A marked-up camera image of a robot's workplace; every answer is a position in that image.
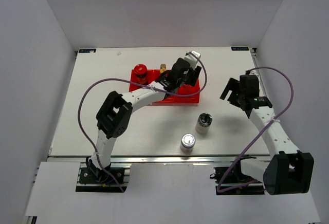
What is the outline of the small yellow label bottle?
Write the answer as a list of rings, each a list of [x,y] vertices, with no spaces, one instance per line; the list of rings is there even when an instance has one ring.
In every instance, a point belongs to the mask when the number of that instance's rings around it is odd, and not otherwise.
[[[166,66],[166,64],[161,64],[161,65],[160,65],[160,74],[164,73],[165,71],[167,71],[167,66]]]

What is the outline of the red lid sauce jar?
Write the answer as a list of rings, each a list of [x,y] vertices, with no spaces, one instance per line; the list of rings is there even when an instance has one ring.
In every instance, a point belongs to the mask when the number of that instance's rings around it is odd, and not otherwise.
[[[142,85],[148,85],[147,67],[143,64],[138,64],[134,67],[134,74],[136,76],[136,82]]]

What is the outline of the black lid spice jar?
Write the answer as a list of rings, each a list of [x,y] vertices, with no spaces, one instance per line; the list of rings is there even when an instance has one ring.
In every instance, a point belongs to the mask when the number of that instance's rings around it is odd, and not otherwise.
[[[182,86],[182,88],[185,89],[186,91],[188,91],[188,90],[190,90],[192,88],[192,86],[191,85],[184,84]]]

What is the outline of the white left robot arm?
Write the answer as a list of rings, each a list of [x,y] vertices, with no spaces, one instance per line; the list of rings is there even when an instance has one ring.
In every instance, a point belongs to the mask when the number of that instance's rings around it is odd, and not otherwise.
[[[184,58],[177,59],[171,70],[161,73],[147,86],[124,94],[116,91],[108,94],[96,114],[97,150],[87,163],[93,179],[104,182],[108,178],[111,154],[116,139],[127,130],[131,115],[154,102],[171,96],[178,97],[178,89],[184,84],[195,86],[200,71],[204,69],[203,65],[198,66],[198,62],[200,62],[200,54],[195,51],[188,52]]]

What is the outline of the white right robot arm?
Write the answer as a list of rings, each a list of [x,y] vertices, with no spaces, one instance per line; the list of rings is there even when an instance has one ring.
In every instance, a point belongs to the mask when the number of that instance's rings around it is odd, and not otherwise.
[[[230,78],[220,99],[227,99],[246,113],[259,131],[256,137],[263,139],[270,154],[270,162],[266,163],[247,156],[243,150],[224,175],[232,172],[238,182],[251,177],[261,182],[270,195],[307,193],[314,159],[290,140],[270,100],[260,96],[259,78],[253,74],[241,75],[238,80]]]

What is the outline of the right red plastic bin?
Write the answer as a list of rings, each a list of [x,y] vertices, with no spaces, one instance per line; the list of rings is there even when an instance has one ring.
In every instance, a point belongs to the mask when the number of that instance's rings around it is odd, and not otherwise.
[[[178,89],[177,94],[180,95],[180,97],[175,96],[175,102],[174,102],[175,104],[192,105],[199,103],[199,96],[201,90],[201,86],[199,83],[200,71],[201,68],[197,67],[197,69],[193,73],[193,76],[191,77],[191,80],[189,82],[184,83],[192,86],[190,90],[186,91],[185,89],[182,88],[182,86]]]

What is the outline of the red plastic bin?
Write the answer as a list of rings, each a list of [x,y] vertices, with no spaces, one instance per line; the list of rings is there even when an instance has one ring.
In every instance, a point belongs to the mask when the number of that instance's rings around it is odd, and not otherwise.
[[[148,73],[147,73],[148,85],[150,84],[149,83],[149,77],[150,77],[151,73],[152,73],[151,70],[148,70]],[[136,76],[134,74],[134,70],[131,71],[130,81],[133,82],[133,83],[130,83],[130,85],[129,85],[129,91],[134,91],[134,90],[140,89],[141,87],[146,86],[146,85],[138,84],[136,82]]]
[[[149,77],[149,83],[155,81],[158,77],[160,77],[160,70],[159,69],[152,69],[151,72],[152,73]],[[153,106],[156,106],[156,105],[173,105],[174,102],[175,102],[175,97],[170,96],[170,97],[167,97],[164,100],[153,102],[152,105]]]
[[[191,80],[189,82],[184,83],[192,86],[190,90],[186,91],[185,89],[182,88],[182,86],[178,89],[177,94],[180,95],[180,97],[175,96],[175,102],[174,102],[175,104],[192,105],[199,103],[199,96],[201,90],[201,86],[199,83],[200,71],[201,68],[197,67],[197,69],[193,73],[193,76],[191,77]]]

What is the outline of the middle red plastic bin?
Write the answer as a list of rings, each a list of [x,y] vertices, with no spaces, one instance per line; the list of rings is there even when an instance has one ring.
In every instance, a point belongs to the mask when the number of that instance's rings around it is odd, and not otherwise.
[[[158,77],[160,77],[160,70],[159,69],[152,69],[151,72],[152,73],[149,77],[149,83],[155,81]],[[173,105],[174,102],[175,102],[175,97],[170,96],[170,97],[167,97],[164,100],[153,102],[152,105],[153,106],[156,106],[156,105]]]

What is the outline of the left red plastic bin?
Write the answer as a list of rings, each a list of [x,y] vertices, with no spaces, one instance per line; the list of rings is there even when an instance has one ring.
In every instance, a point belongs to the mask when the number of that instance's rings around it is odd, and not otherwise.
[[[148,70],[148,73],[147,73],[148,85],[150,84],[149,83],[149,77],[150,77],[151,73],[152,73],[151,70]],[[134,91],[134,90],[140,89],[141,87],[146,86],[146,85],[138,84],[136,82],[136,76],[134,74],[134,70],[131,71],[130,81],[133,82],[133,83],[130,83],[130,85],[129,85],[129,91]]]

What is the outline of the right blue corner label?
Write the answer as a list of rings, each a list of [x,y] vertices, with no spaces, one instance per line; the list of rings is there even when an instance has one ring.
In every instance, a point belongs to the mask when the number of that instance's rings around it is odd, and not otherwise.
[[[232,51],[249,51],[249,47],[243,47],[243,46],[232,46]]]

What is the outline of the blue corner label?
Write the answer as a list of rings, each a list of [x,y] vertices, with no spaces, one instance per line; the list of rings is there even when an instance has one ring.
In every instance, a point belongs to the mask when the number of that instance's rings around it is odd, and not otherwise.
[[[249,51],[249,47],[243,47],[243,46],[232,46],[232,51]]]
[[[95,53],[96,48],[90,48],[90,49],[79,49],[78,53]]]

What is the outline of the silver lid glass jar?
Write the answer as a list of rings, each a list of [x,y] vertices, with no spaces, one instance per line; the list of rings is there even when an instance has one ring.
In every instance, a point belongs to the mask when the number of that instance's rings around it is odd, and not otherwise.
[[[180,149],[184,153],[191,153],[195,146],[196,139],[193,134],[185,134],[183,135],[180,142]]]

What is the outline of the left blue corner label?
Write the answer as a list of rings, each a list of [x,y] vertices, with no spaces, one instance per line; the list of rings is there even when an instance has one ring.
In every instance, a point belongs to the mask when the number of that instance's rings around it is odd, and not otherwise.
[[[78,53],[95,53],[96,48],[90,48],[90,49],[79,49]]]

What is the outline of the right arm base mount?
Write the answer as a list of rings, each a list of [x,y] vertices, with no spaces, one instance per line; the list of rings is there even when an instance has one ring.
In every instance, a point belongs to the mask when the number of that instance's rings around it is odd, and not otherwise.
[[[216,156],[211,157],[212,172],[209,179],[215,183],[215,193],[217,196],[243,196],[243,195],[264,195],[265,188],[260,181],[253,182],[254,179],[250,176],[243,175],[238,162],[234,168],[228,173],[220,186],[220,190],[232,188],[228,191],[219,193],[217,186],[223,177],[224,173],[234,162],[235,156]]]

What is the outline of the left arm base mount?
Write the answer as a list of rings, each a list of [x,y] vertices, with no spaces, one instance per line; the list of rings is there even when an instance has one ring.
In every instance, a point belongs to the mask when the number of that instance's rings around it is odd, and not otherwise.
[[[89,193],[123,193],[127,189],[129,171],[124,167],[105,168],[112,176],[95,167],[90,156],[80,165],[76,192]]]

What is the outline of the aluminium table front rail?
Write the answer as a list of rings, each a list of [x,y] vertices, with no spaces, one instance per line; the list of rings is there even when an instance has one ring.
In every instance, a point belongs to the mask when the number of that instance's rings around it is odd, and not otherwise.
[[[217,163],[217,162],[231,162],[236,158],[233,156],[128,156],[119,157],[114,156],[111,159],[112,163]],[[83,157],[67,157],[67,156],[50,156],[47,162],[84,162],[86,156]]]

